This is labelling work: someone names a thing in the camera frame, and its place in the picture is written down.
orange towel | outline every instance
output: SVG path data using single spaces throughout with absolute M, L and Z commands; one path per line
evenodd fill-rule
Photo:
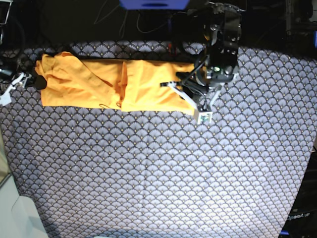
M 35 71 L 47 81 L 41 91 L 43 106 L 112 108 L 131 111 L 180 111 L 193 115 L 194 108 L 160 83 L 179 81 L 176 72 L 190 72 L 189 63 L 90 59 L 79 60 L 63 52 L 43 55 Z

gray tablecloth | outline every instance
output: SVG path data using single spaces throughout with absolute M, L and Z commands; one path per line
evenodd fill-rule
M 186 49 L 198 53 L 201 44 Z M 25 65 L 42 52 L 27 49 Z M 165 42 L 71 44 L 78 56 L 181 60 Z M 17 90 L 0 111 L 9 165 L 51 238 L 278 237 L 311 154 L 317 65 L 242 48 L 212 124 L 179 112 L 43 108 Z

blue device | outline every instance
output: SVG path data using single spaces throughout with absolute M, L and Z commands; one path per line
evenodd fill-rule
M 314 46 L 317 48 L 317 31 L 314 31 Z
M 170 9 L 183 10 L 189 0 L 120 0 L 121 5 L 127 10 L 139 9 Z
M 282 236 L 289 236 L 288 231 L 281 231 L 280 235 Z

metal bracket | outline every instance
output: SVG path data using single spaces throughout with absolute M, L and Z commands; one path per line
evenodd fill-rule
M 214 105 L 214 103 L 216 102 L 216 100 L 219 98 L 220 92 L 222 90 L 222 87 L 224 86 L 224 83 L 220 83 L 219 86 L 217 87 L 210 103 L 209 103 L 209 108 L 211 109 Z
M 211 111 L 201 111 L 196 102 L 189 97 L 185 92 L 179 90 L 177 88 L 178 82 L 169 82 L 166 84 L 167 87 L 170 87 L 175 93 L 177 93 L 180 97 L 182 97 L 186 102 L 188 102 L 194 109 L 194 119 L 196 120 L 197 124 L 201 124 L 204 122 L 210 123 L 212 120 L 212 112 Z
M 6 91 L 0 96 L 0 105 L 6 106 L 12 102 L 10 91 L 16 89 L 16 86 L 20 85 L 25 87 L 27 80 L 30 78 L 30 75 L 26 75 L 25 73 L 20 73 L 20 75 L 12 81 Z

black cable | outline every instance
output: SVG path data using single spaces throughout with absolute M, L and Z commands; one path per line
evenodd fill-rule
M 117 6 L 115 6 L 106 16 L 103 16 L 101 19 L 99 19 L 100 15 L 101 15 L 101 12 L 103 11 L 105 5 L 107 4 L 109 0 L 105 0 L 104 4 L 102 5 L 102 7 L 100 8 L 99 12 L 98 12 L 98 15 L 95 19 L 95 22 L 94 22 L 94 25 L 102 22 L 103 20 L 105 20 L 107 17 L 109 17 L 114 11 L 117 10 L 117 8 L 120 7 L 120 4 L 118 4 Z
M 166 21 L 166 22 L 163 23 L 162 25 L 160 25 L 160 26 L 158 26 L 158 27 L 156 27 L 156 28 L 154 28 L 154 29 L 152 29 L 152 30 L 150 30 L 150 31 L 142 31 L 142 30 L 140 29 L 140 27 L 139 27 L 139 21 L 140 21 L 141 12 L 138 10 L 138 13 L 139 13 L 139 14 L 138 14 L 136 26 L 137 26 L 138 31 L 141 32 L 141 33 L 143 33 L 143 34 L 149 34 L 149 33 L 151 33 L 151 32 L 157 31 L 157 30 L 161 29 L 162 27 L 164 27 L 165 25 L 168 24 L 168 21 Z M 178 11 L 178 12 L 173 13 L 173 15 L 172 15 L 170 18 L 172 18 L 174 15 L 176 15 L 176 14 L 178 14 L 178 13 L 187 14 L 187 13 L 184 12 L 184 11 Z
M 20 46 L 19 52 L 15 56 L 13 56 L 13 57 L 0 56 L 0 58 L 5 60 L 5 61 L 16 61 L 18 58 L 20 58 L 20 56 L 23 54 L 23 52 L 25 50 L 26 37 L 25 37 L 25 32 L 24 32 L 23 26 L 15 17 L 10 16 L 9 21 L 13 22 L 17 26 L 17 28 L 19 29 L 20 37 L 21 37 L 21 46 Z
M 205 60 L 207 59 L 207 56 L 204 57 L 204 60 L 196 67 L 193 69 L 193 71 L 191 71 L 187 76 L 186 78 L 184 78 L 182 80 L 182 84 L 186 84 L 187 80 L 190 79 L 192 76 L 194 76 L 194 74 L 199 70 L 201 69 L 201 67 L 204 66 L 205 64 Z
M 196 90 L 196 89 L 194 89 L 194 88 L 190 88 L 190 87 L 188 87 L 188 86 L 185 86 L 185 87 L 187 87 L 189 90 L 194 90 L 195 92 L 197 92 L 197 93 L 199 93 L 200 95 L 202 95 L 204 98 L 205 98 L 205 101 L 204 101 L 204 105 L 203 105 L 203 109 L 205 109 L 205 105 L 207 105 L 207 97 L 206 97 L 206 95 L 205 94 L 203 94 L 201 91 L 199 91 L 199 90 Z
M 259 44 L 259 42 L 263 39 L 264 36 L 266 36 L 268 33 L 271 32 L 271 30 L 273 30 L 275 27 L 279 26 L 281 23 L 283 23 L 284 20 L 278 22 L 277 24 L 275 24 L 274 26 L 272 26 L 271 28 L 269 28 L 267 31 L 265 31 L 260 37 L 259 39 L 256 41 L 255 46 L 257 46 Z
M 47 18 L 47 15 L 45 14 L 45 8 L 47 6 L 47 1 L 45 0 L 37 0 L 35 7 L 38 11 L 38 20 L 37 20 L 37 26 L 38 26 L 38 31 L 35 34 L 35 41 L 38 41 L 40 44 L 46 44 L 48 43 L 48 45 L 52 46 L 53 43 L 50 40 L 50 38 L 43 32 L 42 29 L 45 29 L 48 27 L 49 25 L 49 20 Z
M 125 25 L 126 25 L 127 17 L 128 17 L 128 10 L 125 11 L 124 19 L 123 19 L 122 25 L 121 25 L 120 30 L 119 30 L 120 38 L 124 37 Z
M 140 21 L 140 12 L 139 12 L 139 14 L 138 14 L 138 19 L 137 19 L 137 24 L 136 24 L 136 26 L 137 26 L 138 31 L 141 32 L 141 33 L 143 33 L 143 34 L 149 34 L 149 33 L 151 33 L 151 32 L 157 31 L 157 30 L 161 29 L 162 27 L 164 27 L 165 25 L 167 25 L 167 22 L 166 22 L 166 23 L 164 23 L 164 24 L 162 24 L 162 25 L 160 25 L 160 26 L 158 26 L 158 27 L 156 27 L 156 28 L 154 28 L 154 29 L 152 29 L 152 30 L 150 30 L 150 31 L 142 31 L 142 30 L 140 29 L 140 27 L 139 27 L 139 21 Z

